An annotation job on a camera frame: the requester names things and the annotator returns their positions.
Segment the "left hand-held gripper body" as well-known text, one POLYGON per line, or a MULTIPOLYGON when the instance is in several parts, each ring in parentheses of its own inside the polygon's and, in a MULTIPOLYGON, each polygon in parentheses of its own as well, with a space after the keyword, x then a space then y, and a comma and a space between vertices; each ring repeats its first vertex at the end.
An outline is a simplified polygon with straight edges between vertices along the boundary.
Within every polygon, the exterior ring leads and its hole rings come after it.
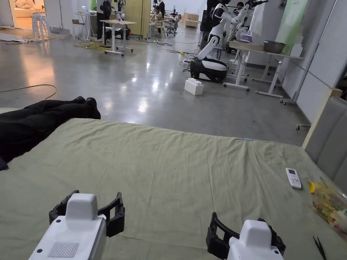
POLYGON ((47 229, 30 260, 100 260, 106 245, 106 219, 94 194, 76 193, 66 214, 47 229))

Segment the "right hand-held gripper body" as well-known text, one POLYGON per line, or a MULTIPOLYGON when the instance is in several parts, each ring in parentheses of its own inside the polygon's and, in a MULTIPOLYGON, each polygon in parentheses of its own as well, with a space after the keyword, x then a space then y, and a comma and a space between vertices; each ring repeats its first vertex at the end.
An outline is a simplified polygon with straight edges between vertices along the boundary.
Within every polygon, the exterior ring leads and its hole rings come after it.
POLYGON ((229 240, 228 260, 277 260, 278 249, 271 245, 271 230, 263 221, 246 220, 239 238, 229 240))

